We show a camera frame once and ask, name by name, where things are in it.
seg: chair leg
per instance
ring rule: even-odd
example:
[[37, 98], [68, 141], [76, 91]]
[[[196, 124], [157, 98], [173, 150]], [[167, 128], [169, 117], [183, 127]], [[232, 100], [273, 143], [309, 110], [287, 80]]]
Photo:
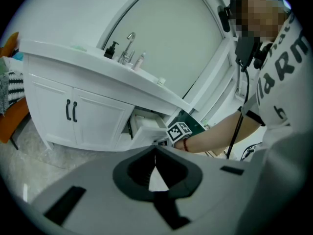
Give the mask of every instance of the chair leg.
[[15, 147], [15, 149], [19, 149], [18, 148], [18, 146], [16, 145], [16, 143], [14, 142], [14, 140], [13, 140], [13, 138], [12, 137], [10, 137], [10, 140], [11, 140], [11, 142], [12, 142], [12, 144], [13, 144], [13, 146]]

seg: cabinet handle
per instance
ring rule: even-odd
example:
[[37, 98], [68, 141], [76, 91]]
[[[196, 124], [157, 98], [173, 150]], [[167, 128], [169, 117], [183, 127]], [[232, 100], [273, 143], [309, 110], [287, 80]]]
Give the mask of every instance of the cabinet handle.
[[75, 107], [77, 106], [77, 102], [73, 103], [73, 121], [77, 122], [76, 116], [75, 116]]
[[72, 119], [68, 116], [68, 105], [69, 105], [69, 104], [70, 104], [70, 100], [68, 99], [68, 100], [67, 100], [67, 105], [66, 105], [66, 107], [65, 107], [65, 111], [66, 111], [66, 113], [67, 113], [67, 119], [71, 121]]

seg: open drawer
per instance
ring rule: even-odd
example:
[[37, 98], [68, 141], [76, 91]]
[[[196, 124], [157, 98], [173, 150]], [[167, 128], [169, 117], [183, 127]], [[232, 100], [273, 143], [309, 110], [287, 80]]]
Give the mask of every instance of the open drawer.
[[155, 113], [134, 109], [130, 126], [133, 140], [130, 149], [151, 145], [154, 141], [166, 138], [166, 125], [163, 119]]

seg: faucet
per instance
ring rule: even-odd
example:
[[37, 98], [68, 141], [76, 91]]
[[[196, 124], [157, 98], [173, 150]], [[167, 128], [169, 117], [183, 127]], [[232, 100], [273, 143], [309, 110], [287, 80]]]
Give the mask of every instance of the faucet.
[[124, 62], [129, 63], [132, 60], [132, 57], [133, 57], [135, 51], [133, 50], [129, 56], [127, 56], [127, 52], [129, 50], [129, 48], [131, 47], [133, 41], [135, 40], [135, 37], [136, 37], [136, 33], [134, 33], [134, 32], [129, 34], [129, 36], [127, 37], [128, 40], [130, 39], [130, 42], [127, 45], [126, 49], [122, 52], [122, 55], [118, 59], [118, 62], [120, 64], [123, 64]]

